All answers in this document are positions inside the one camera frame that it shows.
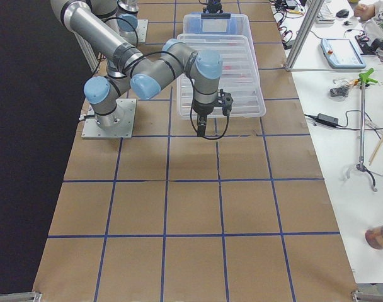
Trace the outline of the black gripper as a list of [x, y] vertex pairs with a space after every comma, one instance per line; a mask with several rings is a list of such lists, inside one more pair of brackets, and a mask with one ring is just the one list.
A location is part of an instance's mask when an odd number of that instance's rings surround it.
[[221, 14], [224, 12], [220, 0], [206, 0], [201, 2], [201, 5], [203, 6], [204, 14]]
[[211, 103], [203, 104], [198, 102], [195, 97], [192, 99], [191, 108], [197, 114], [197, 136], [204, 137], [207, 124], [207, 116], [211, 114], [214, 108], [221, 108], [222, 114], [229, 120], [232, 111], [233, 98], [231, 93], [220, 89]]

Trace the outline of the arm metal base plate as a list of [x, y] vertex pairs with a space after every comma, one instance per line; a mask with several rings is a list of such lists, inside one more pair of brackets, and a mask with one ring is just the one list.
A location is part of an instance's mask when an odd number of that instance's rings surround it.
[[129, 33], [128, 41], [133, 45], [145, 44], [147, 38], [148, 20], [137, 20], [135, 31]]
[[109, 115], [97, 115], [89, 106], [84, 121], [81, 137], [83, 139], [132, 138], [137, 106], [136, 99], [119, 98], [115, 111]]

